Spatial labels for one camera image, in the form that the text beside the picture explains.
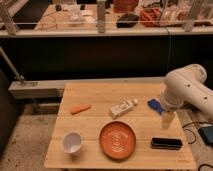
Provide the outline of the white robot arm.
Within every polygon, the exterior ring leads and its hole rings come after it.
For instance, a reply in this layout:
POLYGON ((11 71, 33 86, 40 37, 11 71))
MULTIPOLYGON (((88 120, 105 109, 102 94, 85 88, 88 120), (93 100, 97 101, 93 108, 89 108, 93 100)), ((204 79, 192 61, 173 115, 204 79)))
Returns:
POLYGON ((190 64, 172 70, 164 78, 165 89, 160 95, 164 109, 161 126, 168 129, 185 102, 197 107, 207 120, 213 120, 213 90, 204 85, 207 79, 205 68, 190 64))

